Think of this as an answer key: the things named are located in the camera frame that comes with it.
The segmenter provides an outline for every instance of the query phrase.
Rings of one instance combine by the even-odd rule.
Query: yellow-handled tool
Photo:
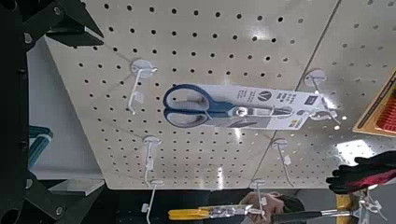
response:
[[[209,211],[202,209],[180,209],[168,212],[170,220],[201,220],[209,218]]]
[[[245,216],[248,213],[261,214],[262,211],[254,209],[253,204],[237,204],[171,210],[168,215],[170,220],[202,220],[206,218]]]

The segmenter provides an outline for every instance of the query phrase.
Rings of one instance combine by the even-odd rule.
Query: scissors packaging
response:
[[[166,120],[178,128],[299,130],[322,110],[322,94],[242,86],[181,84],[163,97]]]

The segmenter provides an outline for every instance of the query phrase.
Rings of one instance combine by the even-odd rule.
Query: yellow handle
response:
[[[337,195],[337,210],[356,210],[358,198],[354,195]],[[338,217],[337,224],[350,224],[353,222],[352,217]]]
[[[209,211],[201,209],[180,209],[168,212],[170,220],[201,220],[209,218]]]

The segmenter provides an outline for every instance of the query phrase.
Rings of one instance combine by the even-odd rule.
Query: white plastic hook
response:
[[[319,84],[321,82],[326,81],[326,75],[324,74],[324,72],[320,69],[316,69],[313,70],[311,72],[309,72],[308,74],[305,75],[304,78],[304,83],[306,86],[309,87],[315,87],[315,90],[317,93],[320,93],[320,89],[319,89]],[[317,117],[316,116],[316,112],[313,113],[312,115],[310,115],[309,117],[313,120],[324,120],[324,119],[332,119],[334,122],[336,122],[338,125],[341,125],[341,122],[336,118],[337,117],[337,112],[335,111],[331,111],[326,100],[324,99],[324,97],[321,98],[321,102],[323,104],[324,107],[324,112],[326,112],[328,115],[325,116],[321,116],[321,117]]]
[[[131,72],[134,73],[135,79],[134,79],[134,85],[131,90],[131,94],[128,99],[127,106],[128,106],[129,111],[131,111],[131,113],[134,115],[134,114],[136,114],[136,111],[132,107],[132,104],[134,102],[134,96],[136,93],[137,83],[139,82],[139,79],[152,77],[153,74],[158,69],[156,67],[153,67],[149,61],[146,61],[143,59],[138,59],[136,61],[133,61],[130,65],[130,69],[131,69]]]
[[[143,143],[146,148],[146,170],[145,170],[145,182],[148,188],[151,188],[149,182],[149,172],[154,169],[154,159],[152,158],[151,150],[161,144],[161,140],[154,136],[147,136],[143,139]]]
[[[294,188],[294,185],[292,184],[292,182],[290,180],[288,168],[286,167],[285,158],[283,157],[283,153],[282,153],[282,149],[287,146],[288,146],[288,141],[284,138],[275,139],[271,144],[272,149],[278,150],[280,160],[282,161],[283,170],[286,175],[286,179],[288,180],[289,184]]]
[[[262,198],[262,194],[260,193],[260,189],[264,188],[265,185],[265,180],[264,179],[254,179],[251,183],[250,183],[250,188],[251,189],[255,189],[257,192],[257,196],[259,197],[259,207],[261,210],[261,215],[262,218],[264,219],[264,221],[266,221],[265,218],[265,211],[263,210],[263,207],[267,204],[267,201],[265,198]]]
[[[152,203],[154,202],[155,190],[157,189],[157,187],[163,186],[163,181],[154,179],[154,180],[150,181],[150,185],[153,186],[153,189],[152,189],[152,192],[151,192],[151,198],[149,200],[149,205],[147,207],[148,213],[146,214],[146,221],[147,221],[148,224],[150,224],[149,214],[151,212]]]

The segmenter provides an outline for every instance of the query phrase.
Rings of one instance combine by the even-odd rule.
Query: metal peg hook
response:
[[[134,85],[131,90],[131,94],[128,99],[128,109],[131,111],[133,115],[136,114],[136,111],[132,107],[132,104],[134,102],[134,96],[136,93],[136,88],[137,88],[137,83],[139,82],[140,78],[147,78],[147,77],[152,77],[155,72],[157,72],[158,68],[153,67],[152,64],[146,60],[139,59],[136,61],[133,61],[130,66],[131,73],[135,75],[134,79]]]

